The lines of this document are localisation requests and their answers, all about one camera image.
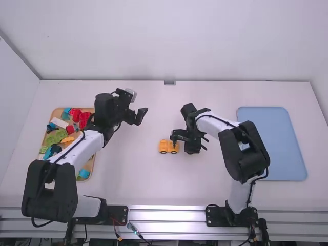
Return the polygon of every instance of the toy car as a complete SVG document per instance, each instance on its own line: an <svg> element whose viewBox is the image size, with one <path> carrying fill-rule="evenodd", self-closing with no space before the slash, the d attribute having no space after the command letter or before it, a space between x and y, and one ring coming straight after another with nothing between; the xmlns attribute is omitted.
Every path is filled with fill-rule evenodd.
<svg viewBox="0 0 328 246"><path fill-rule="evenodd" d="M159 142L158 151L161 154L166 154L170 152L171 154L176 154L179 152L179 143L177 142L175 147L173 146L173 142L170 140L161 140Z"/></svg>

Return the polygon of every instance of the connector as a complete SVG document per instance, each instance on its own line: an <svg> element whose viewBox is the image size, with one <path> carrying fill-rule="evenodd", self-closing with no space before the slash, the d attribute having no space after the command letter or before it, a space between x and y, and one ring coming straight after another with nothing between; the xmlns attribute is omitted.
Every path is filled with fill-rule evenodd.
<svg viewBox="0 0 328 246"><path fill-rule="evenodd" d="M135 227L133 224L131 224L130 222L127 223L127 228L130 229L131 231L133 231L134 234L136 234L138 237L140 237L140 232L137 229L137 227Z"/></svg>

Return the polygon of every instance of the red toy block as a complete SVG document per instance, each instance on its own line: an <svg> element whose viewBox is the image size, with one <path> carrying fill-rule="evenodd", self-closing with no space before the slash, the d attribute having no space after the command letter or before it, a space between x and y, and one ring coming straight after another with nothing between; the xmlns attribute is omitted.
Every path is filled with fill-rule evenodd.
<svg viewBox="0 0 328 246"><path fill-rule="evenodd" d="M78 126L80 127L80 130L83 130L84 127L87 126L87 120L81 120L80 123L78 124Z"/></svg>
<svg viewBox="0 0 328 246"><path fill-rule="evenodd" d="M83 112L80 114L80 120L88 120L91 115L91 112Z"/></svg>
<svg viewBox="0 0 328 246"><path fill-rule="evenodd" d="M69 113L69 115L72 115L72 116L73 116L73 114L74 114L75 110L76 110L75 108L71 108L71 109L70 109L70 111L68 112L68 113Z"/></svg>
<svg viewBox="0 0 328 246"><path fill-rule="evenodd" d="M75 109L74 114L73 114L73 121L75 123L78 123L80 121L80 115L81 115L81 110Z"/></svg>
<svg viewBox="0 0 328 246"><path fill-rule="evenodd" d="M75 129L73 126L66 126L66 132L68 135L71 135L72 133L75 132Z"/></svg>

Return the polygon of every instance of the green toy block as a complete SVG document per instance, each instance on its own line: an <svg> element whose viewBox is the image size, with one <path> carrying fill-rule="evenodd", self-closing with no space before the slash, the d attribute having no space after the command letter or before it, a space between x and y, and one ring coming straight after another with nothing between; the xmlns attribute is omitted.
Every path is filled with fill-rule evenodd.
<svg viewBox="0 0 328 246"><path fill-rule="evenodd" d="M65 137L68 137L67 132L64 129L60 129L56 132L57 143L60 142Z"/></svg>
<svg viewBox="0 0 328 246"><path fill-rule="evenodd" d="M46 138L46 144L47 144L47 146L52 146L52 145L54 145L55 143L57 143L57 139L56 139L55 136L48 136L48 137Z"/></svg>
<svg viewBox="0 0 328 246"><path fill-rule="evenodd" d="M48 148L48 146L42 145L40 150L39 150L39 153L44 154L47 151L47 148Z"/></svg>

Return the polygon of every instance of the teal toy block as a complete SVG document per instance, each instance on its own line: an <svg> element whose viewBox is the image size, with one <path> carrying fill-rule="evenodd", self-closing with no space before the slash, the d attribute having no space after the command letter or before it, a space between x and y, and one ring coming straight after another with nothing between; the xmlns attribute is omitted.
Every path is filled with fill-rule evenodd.
<svg viewBox="0 0 328 246"><path fill-rule="evenodd" d="M70 110L71 110L71 108L64 108L63 112L68 114L70 112Z"/></svg>
<svg viewBox="0 0 328 246"><path fill-rule="evenodd" d="M60 115L62 120L70 120L70 116L68 113L62 112Z"/></svg>

